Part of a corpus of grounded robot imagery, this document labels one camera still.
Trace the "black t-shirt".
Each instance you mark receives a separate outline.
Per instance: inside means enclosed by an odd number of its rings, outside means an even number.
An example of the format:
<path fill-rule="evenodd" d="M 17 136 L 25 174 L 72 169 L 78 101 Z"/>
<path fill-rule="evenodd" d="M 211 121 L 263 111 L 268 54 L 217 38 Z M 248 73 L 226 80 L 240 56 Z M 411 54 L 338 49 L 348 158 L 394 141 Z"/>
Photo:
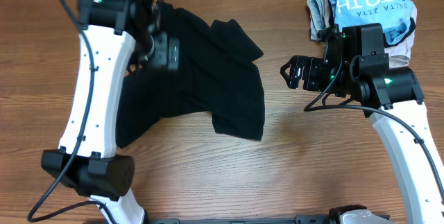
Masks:
<path fill-rule="evenodd" d="M 218 134 L 262 139 L 264 89 L 254 60 L 263 51 L 237 21 L 203 19 L 161 3 L 160 28 L 179 41 L 177 71 L 138 69 L 123 79 L 116 143 L 133 143 L 162 118 L 211 112 Z"/>

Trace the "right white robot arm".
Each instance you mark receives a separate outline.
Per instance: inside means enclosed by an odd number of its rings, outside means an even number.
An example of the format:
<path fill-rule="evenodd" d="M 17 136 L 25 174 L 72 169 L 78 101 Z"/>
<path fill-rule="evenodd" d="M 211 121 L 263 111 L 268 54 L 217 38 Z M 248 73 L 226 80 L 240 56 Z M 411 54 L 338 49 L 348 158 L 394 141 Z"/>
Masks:
<path fill-rule="evenodd" d="M 443 161 L 415 73 L 389 66 L 380 24 L 329 27 L 321 40 L 322 58 L 295 55 L 281 67 L 287 86 L 319 93 L 307 112 L 361 110 L 388 153 L 407 222 L 442 223 Z"/>

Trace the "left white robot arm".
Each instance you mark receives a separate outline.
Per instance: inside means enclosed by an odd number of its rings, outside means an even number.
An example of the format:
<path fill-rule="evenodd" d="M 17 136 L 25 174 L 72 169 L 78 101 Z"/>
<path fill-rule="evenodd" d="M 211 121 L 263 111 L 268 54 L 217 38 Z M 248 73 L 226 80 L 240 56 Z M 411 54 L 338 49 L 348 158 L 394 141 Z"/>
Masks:
<path fill-rule="evenodd" d="M 68 124 L 58 147 L 42 153 L 54 184 L 96 205 L 107 223 L 147 223 L 131 189 L 135 162 L 116 153 L 116 125 L 126 72 L 176 71 L 180 44 L 160 30 L 155 0 L 78 0 L 72 22 L 80 63 Z"/>

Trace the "grey folded garment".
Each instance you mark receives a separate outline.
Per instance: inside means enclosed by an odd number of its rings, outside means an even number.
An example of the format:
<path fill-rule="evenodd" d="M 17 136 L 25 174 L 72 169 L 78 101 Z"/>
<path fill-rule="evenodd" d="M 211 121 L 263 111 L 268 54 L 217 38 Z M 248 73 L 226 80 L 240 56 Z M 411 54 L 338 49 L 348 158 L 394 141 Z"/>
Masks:
<path fill-rule="evenodd" d="M 307 6 L 310 17 L 310 38 L 313 41 L 324 42 L 328 28 L 334 25 L 330 0 L 307 0 Z"/>

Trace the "beige folded garment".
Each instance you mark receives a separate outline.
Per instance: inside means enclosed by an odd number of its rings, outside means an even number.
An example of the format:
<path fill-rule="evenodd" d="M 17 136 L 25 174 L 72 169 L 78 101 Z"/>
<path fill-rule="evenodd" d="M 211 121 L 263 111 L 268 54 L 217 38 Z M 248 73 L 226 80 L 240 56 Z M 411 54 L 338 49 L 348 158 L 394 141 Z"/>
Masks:
<path fill-rule="evenodd" d="M 406 67 L 411 59 L 411 49 L 415 40 L 416 28 L 395 36 L 399 31 L 391 29 L 384 33 L 384 52 L 388 54 L 391 69 Z"/>

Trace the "light blue printed t-shirt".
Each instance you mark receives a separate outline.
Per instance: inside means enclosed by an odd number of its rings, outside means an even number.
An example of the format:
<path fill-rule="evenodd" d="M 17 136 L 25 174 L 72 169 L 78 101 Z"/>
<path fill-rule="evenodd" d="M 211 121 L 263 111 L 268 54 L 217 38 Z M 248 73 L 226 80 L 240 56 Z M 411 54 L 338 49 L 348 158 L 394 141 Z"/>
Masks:
<path fill-rule="evenodd" d="M 411 0 L 330 0 L 330 5 L 340 29 L 380 24 L 386 46 L 395 46 L 416 29 Z"/>

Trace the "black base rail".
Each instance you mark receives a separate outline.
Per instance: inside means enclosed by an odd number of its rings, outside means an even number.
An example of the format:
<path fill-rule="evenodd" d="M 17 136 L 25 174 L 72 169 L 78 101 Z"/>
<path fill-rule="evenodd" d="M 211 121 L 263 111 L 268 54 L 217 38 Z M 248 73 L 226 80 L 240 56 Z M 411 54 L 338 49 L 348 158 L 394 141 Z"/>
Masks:
<path fill-rule="evenodd" d="M 180 220 L 178 218 L 150 219 L 148 224 L 339 224 L 328 214 L 297 215 L 292 218 L 234 218 Z"/>

